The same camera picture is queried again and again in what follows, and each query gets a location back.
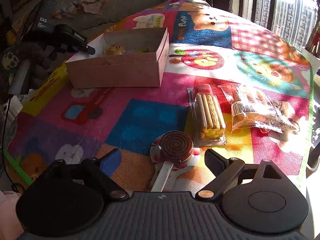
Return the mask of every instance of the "lollipop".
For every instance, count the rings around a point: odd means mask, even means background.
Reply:
[[[183,132],[171,131],[164,134],[159,142],[160,154],[165,159],[151,191],[161,192],[167,182],[174,163],[188,162],[192,158],[191,138]]]

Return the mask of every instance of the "candy wrapper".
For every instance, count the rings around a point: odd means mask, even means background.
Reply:
[[[226,124],[217,97],[210,85],[188,88],[189,104],[194,121],[196,146],[226,145]]]
[[[277,117],[279,119],[280,128],[283,133],[285,132],[291,132],[297,130],[297,128],[290,122],[290,120],[287,118],[289,108],[291,107],[289,102],[285,101],[277,101],[277,100],[271,100],[271,104],[274,106]],[[260,128],[262,133],[268,133],[269,130]]]
[[[116,44],[116,45],[111,45],[111,46],[107,46],[104,51],[103,54],[106,56],[110,56],[110,55],[121,55],[124,54],[124,47],[122,45]]]
[[[232,130],[257,127],[282,133],[277,112],[262,91],[234,83],[218,87],[231,104]]]

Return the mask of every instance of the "barcode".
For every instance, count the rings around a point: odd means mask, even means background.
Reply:
[[[257,112],[258,111],[254,108],[253,105],[245,105],[241,101],[234,102],[231,106],[232,116],[236,116],[238,114],[250,114]]]

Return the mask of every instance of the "crumpled cloth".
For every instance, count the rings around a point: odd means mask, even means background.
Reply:
[[[82,10],[87,13],[92,14],[102,14],[102,7],[109,0],[80,0],[79,2],[73,1],[67,6],[63,6],[62,8],[57,9],[53,14],[53,18],[61,19],[62,16],[66,16],[68,18],[73,18],[78,10]]]
[[[16,215],[19,193],[0,191],[0,240],[14,240],[23,233]]]

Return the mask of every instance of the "pink checkered pattern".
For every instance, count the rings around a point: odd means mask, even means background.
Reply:
[[[273,32],[248,21],[230,25],[233,48],[284,59],[279,37]]]

